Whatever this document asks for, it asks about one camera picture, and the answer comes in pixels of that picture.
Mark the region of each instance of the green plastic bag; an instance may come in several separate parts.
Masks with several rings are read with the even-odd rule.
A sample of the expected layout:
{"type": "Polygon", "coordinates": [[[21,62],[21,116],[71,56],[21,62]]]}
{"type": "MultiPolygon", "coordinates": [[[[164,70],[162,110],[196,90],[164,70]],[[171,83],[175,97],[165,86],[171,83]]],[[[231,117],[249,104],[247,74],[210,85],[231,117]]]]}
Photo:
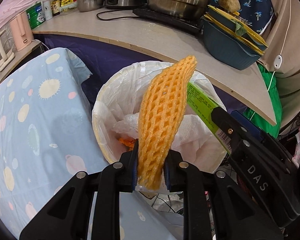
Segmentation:
{"type": "MultiPolygon", "coordinates": [[[[272,77],[272,72],[267,71],[262,65],[258,64],[259,70],[261,72],[261,75],[263,77],[263,80],[266,83],[266,87],[269,87],[270,84],[270,80],[272,77]]],[[[271,87],[269,89],[269,96],[272,102],[272,106],[274,109],[274,115],[275,115],[275,119],[277,121],[277,124],[275,126],[272,126],[271,124],[269,124],[265,119],[263,119],[260,115],[258,115],[257,113],[253,114],[254,111],[251,110],[250,108],[247,108],[246,111],[244,111],[243,115],[250,119],[251,116],[251,122],[261,128],[263,131],[271,134],[274,138],[277,138],[279,135],[279,130],[280,130],[280,126],[281,126],[281,121],[282,121],[282,105],[280,102],[280,98],[279,98],[279,93],[276,87],[276,79],[275,77],[273,77],[272,83],[271,83],[271,87]]]]}

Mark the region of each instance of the white cord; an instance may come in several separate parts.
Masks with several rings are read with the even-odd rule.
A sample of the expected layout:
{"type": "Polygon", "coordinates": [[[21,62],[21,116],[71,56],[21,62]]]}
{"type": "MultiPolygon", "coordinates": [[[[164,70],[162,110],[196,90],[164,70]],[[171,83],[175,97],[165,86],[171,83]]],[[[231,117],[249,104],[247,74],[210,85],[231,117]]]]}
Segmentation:
{"type": "MultiPolygon", "coordinates": [[[[289,23],[288,23],[288,28],[287,28],[287,31],[286,31],[286,35],[285,35],[284,40],[283,40],[283,44],[282,44],[282,48],[281,48],[280,55],[282,54],[282,51],[283,51],[283,48],[284,48],[284,44],[285,44],[286,39],[287,39],[288,30],[289,30],[289,27],[290,27],[290,22],[291,22],[291,0],[290,0],[289,23]]],[[[268,92],[269,92],[269,90],[270,90],[270,87],[271,87],[271,84],[272,84],[272,80],[273,80],[274,74],[275,74],[275,72],[277,71],[277,69],[278,69],[278,68],[275,68],[275,69],[274,69],[274,72],[272,73],[272,76],[271,76],[271,79],[270,79],[270,83],[269,83],[269,86],[268,86],[268,89],[267,89],[268,92]]],[[[251,119],[252,119],[252,117],[254,116],[255,113],[256,113],[256,112],[253,112],[252,116],[251,116],[250,119],[249,119],[250,121],[251,121],[251,119]]]]}
{"type": "Polygon", "coordinates": [[[46,44],[44,44],[42,41],[40,41],[40,42],[41,42],[48,50],[50,50],[46,44]]]}

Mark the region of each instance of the countertop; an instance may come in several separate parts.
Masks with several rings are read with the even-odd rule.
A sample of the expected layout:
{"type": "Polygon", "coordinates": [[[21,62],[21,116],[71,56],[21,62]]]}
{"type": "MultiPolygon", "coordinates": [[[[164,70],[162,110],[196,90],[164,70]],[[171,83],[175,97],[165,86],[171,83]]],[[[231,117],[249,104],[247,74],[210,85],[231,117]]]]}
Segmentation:
{"type": "MultiPolygon", "coordinates": [[[[212,57],[202,42],[190,34],[141,18],[98,20],[96,14],[105,10],[102,8],[60,15],[44,22],[33,33],[60,34],[106,42],[172,63],[188,55],[195,55],[197,71],[207,76],[213,85],[237,98],[270,124],[276,124],[269,93],[257,64],[245,70],[237,70],[212,57]]],[[[121,16],[135,15],[128,10],[103,14],[101,17],[121,16]]]]}
{"type": "Polygon", "coordinates": [[[32,41],[28,46],[18,52],[14,52],[14,59],[0,72],[0,83],[11,73],[11,71],[41,44],[40,41],[32,41]]]}

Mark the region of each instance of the white cable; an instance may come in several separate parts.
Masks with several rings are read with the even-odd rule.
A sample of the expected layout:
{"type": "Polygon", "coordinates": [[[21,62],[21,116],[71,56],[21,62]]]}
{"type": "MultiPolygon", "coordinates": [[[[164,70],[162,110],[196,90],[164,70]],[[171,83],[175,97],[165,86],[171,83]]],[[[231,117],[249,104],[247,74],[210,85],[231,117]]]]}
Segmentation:
{"type": "Polygon", "coordinates": [[[48,50],[50,50],[46,44],[44,44],[42,41],[40,41],[40,42],[41,42],[48,50]]]}
{"type": "MultiPolygon", "coordinates": [[[[289,30],[289,27],[290,27],[290,22],[291,22],[291,0],[290,0],[290,14],[289,14],[288,28],[287,28],[286,35],[285,35],[284,40],[283,40],[283,44],[282,44],[282,48],[281,48],[280,55],[278,55],[278,56],[279,56],[279,59],[280,59],[280,57],[281,57],[281,60],[282,60],[281,54],[282,54],[282,51],[283,51],[283,48],[284,48],[284,44],[285,44],[286,39],[287,39],[288,30],[289,30]]],[[[269,83],[269,86],[268,86],[268,89],[267,89],[268,92],[269,92],[269,90],[270,90],[270,87],[271,87],[271,84],[272,84],[272,80],[273,80],[274,74],[275,74],[275,72],[280,68],[280,66],[281,66],[281,64],[280,64],[279,66],[275,66],[275,67],[274,67],[274,72],[272,73],[272,76],[271,76],[271,79],[270,79],[270,83],[269,83]]],[[[254,116],[255,113],[256,113],[256,112],[254,111],[253,114],[252,114],[252,116],[251,116],[250,119],[249,119],[250,121],[251,121],[251,119],[252,119],[252,117],[254,116]]]]}

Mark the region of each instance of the plastic bag liner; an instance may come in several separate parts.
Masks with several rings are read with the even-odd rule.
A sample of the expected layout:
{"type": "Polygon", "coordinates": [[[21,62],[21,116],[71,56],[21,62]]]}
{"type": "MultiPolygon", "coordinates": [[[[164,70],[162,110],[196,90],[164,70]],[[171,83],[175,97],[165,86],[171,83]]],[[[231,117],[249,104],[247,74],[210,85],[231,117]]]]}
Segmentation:
{"type": "MultiPolygon", "coordinates": [[[[172,63],[145,61],[134,63],[114,74],[100,89],[92,111],[92,126],[101,151],[109,163],[117,162],[127,147],[120,137],[138,136],[138,113],[151,80],[172,63]]],[[[195,71],[191,80],[226,109],[210,81],[195,71]]],[[[225,149],[203,121],[187,105],[183,121],[171,149],[179,151],[184,161],[201,171],[214,173],[226,155],[225,149]]],[[[145,191],[137,186],[136,190],[145,191]]],[[[166,192],[164,179],[160,193],[166,192]]]]}

